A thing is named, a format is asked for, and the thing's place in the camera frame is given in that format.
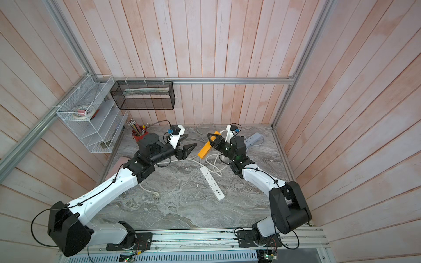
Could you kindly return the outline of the yellow power strip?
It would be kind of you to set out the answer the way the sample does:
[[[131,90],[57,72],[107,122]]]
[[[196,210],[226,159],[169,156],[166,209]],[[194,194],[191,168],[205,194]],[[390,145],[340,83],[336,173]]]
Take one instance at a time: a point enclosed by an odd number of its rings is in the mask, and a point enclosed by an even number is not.
[[[210,146],[209,141],[206,142],[206,144],[204,145],[204,147],[199,151],[198,153],[198,157],[202,160],[204,160],[206,158],[206,156],[208,155],[208,153],[211,151],[212,146]]]

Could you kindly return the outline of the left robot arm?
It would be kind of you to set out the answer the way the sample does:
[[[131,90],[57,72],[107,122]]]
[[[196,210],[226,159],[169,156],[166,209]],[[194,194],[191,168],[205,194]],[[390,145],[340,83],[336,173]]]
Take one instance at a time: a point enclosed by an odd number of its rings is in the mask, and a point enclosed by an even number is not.
[[[181,146],[185,138],[182,134],[170,135],[164,144],[155,133],[145,135],[138,141],[139,150],[133,158],[110,179],[69,203],[52,205],[47,233],[60,251],[69,257],[91,245],[115,244],[123,250],[132,249],[137,235],[127,222],[107,226],[91,224],[91,220],[120,194],[147,179],[156,164],[171,157],[186,159],[196,143]]]

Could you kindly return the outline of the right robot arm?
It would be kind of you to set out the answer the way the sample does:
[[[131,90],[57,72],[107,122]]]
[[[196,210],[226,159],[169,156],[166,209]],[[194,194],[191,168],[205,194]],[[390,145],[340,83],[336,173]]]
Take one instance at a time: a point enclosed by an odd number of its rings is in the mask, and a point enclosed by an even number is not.
[[[229,159],[228,166],[241,179],[253,184],[269,198],[270,216],[258,221],[251,231],[241,230],[254,241],[288,234],[308,223],[312,214],[298,183],[279,180],[260,169],[246,152],[245,138],[237,135],[227,141],[219,133],[207,134],[207,146]]]

